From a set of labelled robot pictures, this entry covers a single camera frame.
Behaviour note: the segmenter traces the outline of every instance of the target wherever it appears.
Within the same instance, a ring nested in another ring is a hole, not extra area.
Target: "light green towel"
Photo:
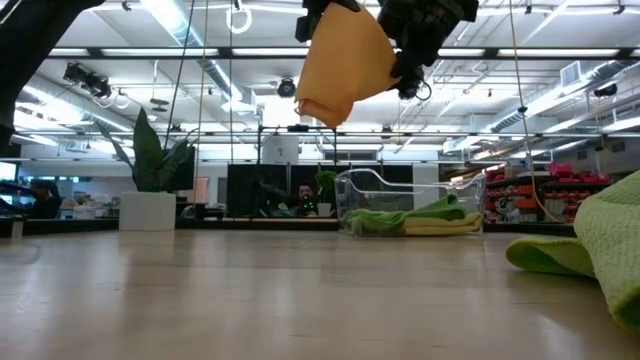
[[[455,195],[448,195],[427,206],[410,211],[372,211],[356,209],[347,217],[347,224],[354,234],[378,232],[383,234],[401,234],[402,224],[409,217],[438,218],[447,221],[464,219],[467,210],[458,204]]]
[[[507,259],[525,270],[595,277],[615,321],[640,332],[640,171],[584,201],[577,239],[523,238]]]

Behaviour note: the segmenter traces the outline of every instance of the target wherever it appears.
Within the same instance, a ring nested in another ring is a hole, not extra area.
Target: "clear plastic bin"
[[[356,236],[444,236],[481,233],[486,178],[456,183],[400,184],[371,169],[335,180],[340,229]]]

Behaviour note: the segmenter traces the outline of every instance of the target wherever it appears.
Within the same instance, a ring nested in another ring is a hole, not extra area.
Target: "ceiling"
[[[507,0],[480,1],[480,16],[475,23],[461,23],[446,40],[450,47],[506,47],[512,45],[511,28]],[[519,46],[527,47],[640,47],[640,34],[630,31],[640,20],[640,0],[625,0],[627,10],[613,15],[618,1],[531,1],[536,10],[524,14],[525,1],[514,1],[516,13],[514,23]],[[60,40],[58,47],[170,47],[176,42],[160,23],[148,12],[144,5],[130,1],[132,11],[121,8],[120,1],[107,1],[99,8],[85,11]],[[192,1],[184,1],[185,8]],[[205,2],[195,1],[192,26],[207,34],[210,47],[298,47],[294,38],[297,17],[302,13],[301,1],[259,1],[246,0],[243,5],[250,8],[252,23],[241,34],[233,34],[226,24],[226,8],[229,2],[211,1],[209,26],[205,27]],[[569,4],[562,11],[553,12],[558,7]],[[596,12],[607,14],[587,15]],[[246,21],[245,14],[233,14],[232,22],[240,27]],[[60,86],[67,86],[62,79],[69,60],[46,60],[36,76]],[[160,60],[157,64],[157,78],[154,86],[153,60],[80,60],[88,69],[109,78],[114,90],[126,93],[130,100],[120,97],[100,101],[107,111],[134,121],[139,106],[154,107],[149,102],[152,97],[171,101],[180,72],[179,60]],[[275,95],[275,84],[282,77],[293,77],[297,81],[303,60],[299,59],[259,59],[259,60],[218,60],[223,72],[233,83],[252,88],[260,105],[278,106],[284,122],[293,115],[294,104]],[[519,63],[523,95],[529,96],[560,79],[560,70],[572,63],[564,61],[526,61]],[[426,71],[427,83],[433,88],[433,96],[427,102],[414,101],[406,104],[399,101],[393,91],[376,95],[354,105],[344,131],[380,131],[383,125],[393,126],[397,131],[482,131],[487,121],[505,109],[517,106],[518,79],[513,61],[438,61]],[[201,104],[202,72],[194,60],[183,63],[180,86],[177,92],[173,115],[174,123],[195,124],[200,116],[214,130],[228,129],[234,123],[234,131],[257,129],[257,119],[252,114],[228,113],[221,105],[226,102],[221,91],[207,77],[204,77]],[[628,72],[617,79],[621,94],[635,94],[640,85],[636,72]],[[70,93],[89,99],[87,94],[76,87]],[[538,114],[553,118],[554,122],[571,119],[585,112],[586,97],[579,94],[558,106],[549,106]],[[598,106],[619,99],[600,100]],[[154,126],[166,129],[169,113],[154,113],[158,120]],[[279,117],[269,119],[269,124],[277,124]],[[253,142],[254,137],[234,138],[237,142]],[[357,142],[363,139],[344,138],[341,142]],[[413,143],[442,144],[446,137],[417,138]],[[203,142],[229,141],[228,138],[205,137]]]

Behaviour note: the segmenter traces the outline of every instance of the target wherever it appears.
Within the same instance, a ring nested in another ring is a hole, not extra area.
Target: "security camera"
[[[278,96],[280,97],[293,97],[296,94],[296,85],[293,83],[292,78],[283,78],[278,85]]]

